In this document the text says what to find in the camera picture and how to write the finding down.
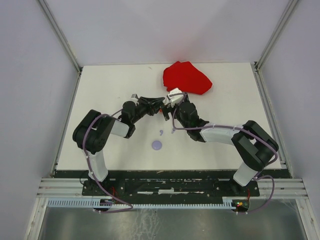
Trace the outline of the white earbud charging case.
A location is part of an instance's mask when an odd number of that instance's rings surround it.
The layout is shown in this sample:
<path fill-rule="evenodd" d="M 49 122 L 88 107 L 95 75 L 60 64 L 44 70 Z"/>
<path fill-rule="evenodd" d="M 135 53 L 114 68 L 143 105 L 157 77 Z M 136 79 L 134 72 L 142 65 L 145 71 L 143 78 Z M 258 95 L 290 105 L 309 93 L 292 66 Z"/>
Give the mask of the white earbud charging case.
<path fill-rule="evenodd" d="M 170 103 L 170 99 L 165 97 L 162 102 L 163 102 L 164 105 L 168 105 Z"/>

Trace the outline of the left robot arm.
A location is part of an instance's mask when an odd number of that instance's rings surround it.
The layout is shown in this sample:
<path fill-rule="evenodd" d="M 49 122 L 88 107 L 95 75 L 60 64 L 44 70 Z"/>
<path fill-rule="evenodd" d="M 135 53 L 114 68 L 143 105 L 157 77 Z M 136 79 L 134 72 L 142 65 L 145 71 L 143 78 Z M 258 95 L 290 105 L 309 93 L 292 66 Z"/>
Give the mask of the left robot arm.
<path fill-rule="evenodd" d="M 164 106 L 164 97 L 138 97 L 132 95 L 123 103 L 119 117 L 102 114 L 91 109 L 75 128 L 72 140 L 86 158 L 93 189 L 99 195 L 106 195 L 111 183 L 106 180 L 109 171 L 106 167 L 103 149 L 110 135 L 129 139 L 136 130 L 135 123 L 144 116 L 154 116 Z"/>

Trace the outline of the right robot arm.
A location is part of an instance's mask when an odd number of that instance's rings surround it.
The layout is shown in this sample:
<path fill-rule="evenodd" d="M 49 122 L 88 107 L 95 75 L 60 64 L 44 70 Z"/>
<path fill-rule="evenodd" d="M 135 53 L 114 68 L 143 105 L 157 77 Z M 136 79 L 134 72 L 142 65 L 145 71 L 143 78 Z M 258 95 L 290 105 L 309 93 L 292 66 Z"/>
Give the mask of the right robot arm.
<path fill-rule="evenodd" d="M 176 127 L 173 123 L 176 131 L 186 131 L 196 142 L 215 142 L 235 147 L 243 161 L 229 183 L 231 193 L 236 196 L 246 192 L 248 183 L 278 159 L 279 145 L 253 120 L 236 126 L 214 124 L 201 119 L 196 106 L 187 100 L 165 103 L 162 111 L 166 119 L 171 113 L 172 120 L 178 120 L 182 125 Z"/>

